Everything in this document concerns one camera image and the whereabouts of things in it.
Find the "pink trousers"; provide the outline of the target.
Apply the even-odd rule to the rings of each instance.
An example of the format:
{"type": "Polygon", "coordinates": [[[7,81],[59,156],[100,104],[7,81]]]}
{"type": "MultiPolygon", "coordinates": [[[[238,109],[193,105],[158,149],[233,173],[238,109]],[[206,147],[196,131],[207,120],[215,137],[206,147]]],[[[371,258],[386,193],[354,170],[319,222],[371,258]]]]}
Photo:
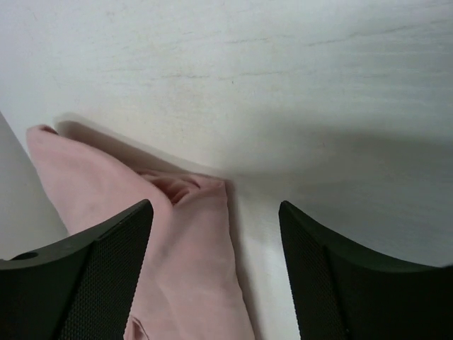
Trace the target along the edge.
{"type": "Polygon", "coordinates": [[[253,339],[236,275],[222,180],[123,164],[100,149],[38,125],[30,158],[68,233],[141,200],[154,209],[150,240],[125,339],[253,339]]]}

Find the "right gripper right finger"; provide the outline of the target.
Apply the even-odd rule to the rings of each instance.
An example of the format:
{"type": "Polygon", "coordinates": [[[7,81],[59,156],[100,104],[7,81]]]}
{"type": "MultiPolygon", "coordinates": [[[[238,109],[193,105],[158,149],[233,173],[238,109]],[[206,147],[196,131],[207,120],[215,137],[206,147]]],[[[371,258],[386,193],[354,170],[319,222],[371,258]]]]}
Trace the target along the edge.
{"type": "Polygon", "coordinates": [[[287,201],[278,215],[302,339],[452,338],[451,266],[379,253],[287,201]]]}

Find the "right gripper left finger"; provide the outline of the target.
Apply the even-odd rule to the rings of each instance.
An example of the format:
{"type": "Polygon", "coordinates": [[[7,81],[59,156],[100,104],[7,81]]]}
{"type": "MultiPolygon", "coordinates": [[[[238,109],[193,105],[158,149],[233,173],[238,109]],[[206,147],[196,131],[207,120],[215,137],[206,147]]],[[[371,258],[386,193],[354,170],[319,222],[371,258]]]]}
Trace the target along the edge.
{"type": "Polygon", "coordinates": [[[122,339],[153,207],[116,216],[1,261],[2,339],[122,339]]]}

